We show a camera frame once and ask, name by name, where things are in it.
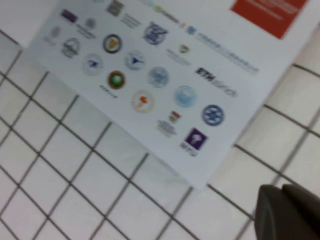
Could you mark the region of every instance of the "green logo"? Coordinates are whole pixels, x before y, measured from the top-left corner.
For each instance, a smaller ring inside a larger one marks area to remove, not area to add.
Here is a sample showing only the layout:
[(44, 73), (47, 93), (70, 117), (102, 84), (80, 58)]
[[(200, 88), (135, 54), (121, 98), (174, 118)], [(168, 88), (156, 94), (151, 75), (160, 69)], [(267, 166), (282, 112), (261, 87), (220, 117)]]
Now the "green logo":
[(118, 90), (126, 84), (126, 77), (121, 71), (113, 71), (109, 74), (107, 82), (110, 88)]

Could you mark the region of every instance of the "logo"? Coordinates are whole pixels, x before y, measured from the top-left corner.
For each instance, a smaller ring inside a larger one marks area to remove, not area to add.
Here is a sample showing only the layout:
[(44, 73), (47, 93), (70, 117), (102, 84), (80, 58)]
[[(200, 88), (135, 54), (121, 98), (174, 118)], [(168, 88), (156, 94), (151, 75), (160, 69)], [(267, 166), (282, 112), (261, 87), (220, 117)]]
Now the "logo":
[[(180, 45), (179, 47), (179, 52), (181, 54), (186, 54), (190, 51), (190, 48), (186, 45)], [(178, 64), (184, 65), (184, 66), (189, 66), (191, 65), (191, 63), (189, 61), (187, 61), (185, 58), (183, 58), (182, 56), (180, 56), (178, 53), (174, 52), (171, 49), (167, 49), (166, 53), (168, 55), (169, 58), (171, 58), (172, 60), (174, 60), (175, 62), (177, 62)]]
[(134, 28), (139, 27), (141, 25), (141, 22), (139, 22), (137, 19), (135, 19), (133, 16), (131, 16), (127, 13), (121, 19), (121, 22), (123, 22), (125, 25), (127, 25), (131, 29), (134, 29)]
[(179, 48), (179, 52), (181, 54), (186, 54), (186, 53), (190, 52), (190, 48), (186, 45), (181, 44), (180, 48)]
[(50, 32), (50, 36), (51, 38), (55, 39), (57, 37), (59, 37), (61, 33), (61, 28), (59, 26), (55, 26), (52, 28), (51, 32)]
[(154, 0), (140, 0), (140, 2), (150, 8), (153, 8), (155, 6)]
[(188, 152), (191, 156), (196, 157), (198, 151), (205, 144), (208, 137), (200, 132), (198, 129), (193, 128), (191, 132), (186, 136), (184, 142), (180, 144), (180, 147)]
[(90, 17), (85, 21), (85, 26), (88, 30), (95, 29), (97, 25), (97, 22), (94, 18)]
[(114, 90), (119, 90), (126, 84), (126, 77), (121, 71), (113, 71), (108, 77), (109, 87)]
[(82, 69), (85, 74), (88, 76), (97, 76), (99, 75), (104, 68), (102, 58), (95, 53), (91, 53), (85, 57)]
[(73, 24), (78, 20), (78, 17), (67, 9), (64, 9), (60, 15)]
[(111, 34), (103, 40), (103, 49), (109, 54), (115, 54), (122, 48), (122, 40), (116, 34)]
[(91, 30), (95, 29), (97, 25), (97, 21), (90, 17), (88, 18), (85, 23), (84, 26), (77, 24), (77, 32), (80, 33), (82, 36), (84, 36), (86, 39), (95, 39), (96, 35), (94, 35)]
[(230, 97), (236, 98), (238, 96), (238, 92), (236, 90), (233, 90), (229, 86), (225, 85), (223, 81), (218, 80), (216, 76), (214, 76), (204, 68), (200, 67), (195, 72)]
[(179, 24), (180, 21), (174, 17), (172, 14), (168, 13), (166, 10), (164, 10), (161, 6), (159, 5), (155, 5), (154, 6), (154, 11), (157, 13), (160, 13), (162, 15), (164, 15), (165, 17), (167, 17), (169, 20), (171, 20), (172, 22)]
[(62, 45), (62, 53), (72, 59), (75, 55), (79, 54), (80, 42), (78, 39), (72, 37), (65, 41)]
[(247, 72), (249, 72), (249, 73), (254, 75), (254, 74), (256, 74), (256, 73), (258, 73), (260, 71), (253, 64), (251, 64), (250, 62), (246, 61), (242, 57), (238, 56), (233, 51), (227, 49), (226, 47), (224, 47), (222, 44), (218, 43), (217, 41), (215, 41), (211, 37), (209, 37), (209, 36), (207, 36), (207, 35), (205, 35), (205, 34), (200, 32), (196, 36), (196, 39), (199, 40), (201, 43), (205, 44), (206, 46), (208, 46), (209, 48), (211, 48), (214, 51), (216, 51), (218, 54), (220, 54), (220, 55), (224, 56), (225, 58), (229, 59), (231, 62), (233, 62), (234, 64), (236, 64), (240, 68), (246, 70)]
[(118, 17), (125, 5), (118, 0), (112, 0), (106, 11), (115, 17)]
[(225, 119), (225, 113), (223, 109), (217, 105), (209, 105), (202, 111), (202, 119), (209, 126), (215, 127)]
[(146, 59), (142, 52), (133, 50), (126, 56), (125, 64), (131, 70), (140, 70), (145, 66)]
[(172, 111), (169, 115), (169, 121), (158, 121), (157, 129), (162, 132), (165, 136), (170, 138), (172, 135), (176, 134), (175, 127), (172, 124), (175, 124), (180, 119), (180, 114), (175, 111)]
[(140, 114), (147, 114), (151, 112), (155, 106), (154, 97), (146, 90), (140, 90), (135, 93), (131, 103), (134, 110)]
[(174, 92), (174, 101), (182, 108), (192, 107), (197, 101), (197, 93), (190, 86), (180, 86)]
[(169, 73), (163, 67), (154, 67), (148, 74), (148, 81), (155, 88), (163, 88), (169, 81)]
[(190, 35), (194, 35), (196, 33), (197, 29), (193, 26), (188, 26), (186, 29), (186, 32)]
[(151, 45), (159, 45), (166, 39), (168, 31), (154, 22), (150, 23), (150, 26), (144, 31), (143, 38)]
[(51, 47), (54, 47), (57, 43), (55, 39), (60, 36), (61, 28), (59, 26), (55, 26), (51, 29), (49, 36), (44, 36), (43, 40), (47, 42)]

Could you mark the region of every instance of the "purple logo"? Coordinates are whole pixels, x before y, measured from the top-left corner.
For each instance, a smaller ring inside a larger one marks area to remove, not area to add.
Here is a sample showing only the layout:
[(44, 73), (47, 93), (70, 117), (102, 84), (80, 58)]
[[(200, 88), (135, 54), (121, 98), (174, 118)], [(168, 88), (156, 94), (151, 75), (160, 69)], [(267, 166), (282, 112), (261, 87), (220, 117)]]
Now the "purple logo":
[(184, 141), (190, 144), (196, 150), (200, 150), (200, 148), (206, 142), (207, 138), (208, 137), (204, 135), (202, 132), (200, 132), (198, 129), (193, 128)]
[(71, 23), (75, 23), (78, 20), (78, 17), (74, 15), (72, 12), (64, 9), (61, 13), (61, 16), (70, 21)]

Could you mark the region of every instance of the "blue circular logo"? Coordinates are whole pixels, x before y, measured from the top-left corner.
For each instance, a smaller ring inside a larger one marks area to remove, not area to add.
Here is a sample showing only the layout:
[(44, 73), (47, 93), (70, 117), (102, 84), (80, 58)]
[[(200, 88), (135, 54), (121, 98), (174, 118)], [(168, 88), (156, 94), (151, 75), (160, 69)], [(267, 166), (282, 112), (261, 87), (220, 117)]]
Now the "blue circular logo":
[(85, 57), (82, 65), (83, 72), (88, 76), (99, 75), (104, 68), (102, 58), (95, 53), (91, 53)]
[(182, 108), (189, 108), (197, 101), (197, 93), (190, 86), (180, 86), (174, 92), (174, 101)]
[(166, 39), (167, 33), (168, 30), (154, 22), (151, 22), (144, 31), (143, 37), (149, 44), (157, 46)]
[(148, 81), (155, 88), (163, 88), (169, 82), (169, 73), (163, 67), (154, 67), (148, 74)]
[(140, 70), (146, 65), (146, 59), (142, 52), (133, 50), (126, 56), (125, 64), (131, 70)]
[(209, 105), (202, 111), (202, 119), (209, 126), (218, 126), (225, 120), (225, 112), (217, 105)]

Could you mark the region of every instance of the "white tile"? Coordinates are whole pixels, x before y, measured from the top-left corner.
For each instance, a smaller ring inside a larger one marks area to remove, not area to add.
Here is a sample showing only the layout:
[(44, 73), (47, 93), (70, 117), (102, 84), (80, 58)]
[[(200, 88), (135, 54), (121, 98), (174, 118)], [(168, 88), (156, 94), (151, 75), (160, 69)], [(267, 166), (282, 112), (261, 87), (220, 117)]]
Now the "white tile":
[(147, 194), (169, 212), (173, 212), (189, 185), (178, 174), (149, 156), (133, 178)]
[(160, 240), (194, 240), (194, 238), (175, 221), (172, 221)]
[(36, 91), (34, 99), (60, 119), (75, 96), (71, 88), (50, 73)]
[(126, 179), (93, 153), (74, 185), (105, 213), (126, 184)]
[(241, 208), (251, 213), (262, 184), (271, 184), (277, 176), (243, 151), (233, 148), (214, 172), (210, 184)]
[(33, 101), (14, 126), (36, 150), (40, 150), (58, 123)]
[(16, 184), (0, 169), (0, 210), (5, 206), (11, 194), (16, 189)]
[(279, 169), (303, 132), (304, 130), (296, 124), (263, 108), (238, 144)]
[(0, 239), (3, 240), (16, 240), (14, 236), (9, 232), (5, 225), (0, 222)]
[(284, 175), (320, 197), (320, 138), (309, 134)]
[(19, 46), (0, 34), (0, 71), (6, 73), (19, 52)]
[(249, 227), (245, 230), (240, 240), (257, 240), (255, 225), (250, 223)]
[(145, 195), (130, 185), (109, 219), (131, 240), (155, 239), (169, 217)]
[(281, 177), (278, 182), (275, 184), (275, 186), (279, 189), (282, 189), (282, 186), (285, 185), (285, 184), (290, 184), (292, 185), (291, 182), (289, 182), (287, 179)]
[(8, 131), (9, 131), (9, 128), (2, 121), (0, 121), (0, 142), (8, 133)]
[(35, 158), (36, 153), (13, 132), (0, 147), (0, 165), (17, 182)]
[(63, 122), (93, 146), (109, 119), (83, 97), (79, 97)]
[(31, 95), (45, 73), (46, 69), (24, 51), (9, 72), (8, 78)]
[(96, 149), (128, 177), (146, 153), (136, 140), (115, 124), (111, 125)]
[(194, 190), (176, 217), (201, 240), (233, 240), (248, 219), (208, 187)]
[(90, 149), (63, 126), (60, 126), (42, 155), (67, 179), (71, 179)]
[(50, 222), (47, 221), (36, 240), (67, 240), (65, 236)]
[(307, 126), (320, 106), (320, 78), (292, 67), (268, 105)]
[(2, 219), (20, 240), (30, 240), (45, 220), (45, 216), (21, 191), (13, 197)]
[(0, 116), (11, 125), (27, 101), (20, 90), (5, 80), (0, 87)]
[(23, 189), (47, 214), (66, 186), (67, 182), (40, 157), (22, 183)]
[(320, 117), (317, 119), (315, 125), (312, 128), (313, 131), (320, 134)]
[(125, 240), (125, 238), (107, 221), (105, 221), (93, 240)]
[(296, 63), (320, 74), (320, 30), (308, 43)]
[(101, 221), (101, 215), (73, 188), (70, 188), (51, 219), (75, 240), (88, 240)]

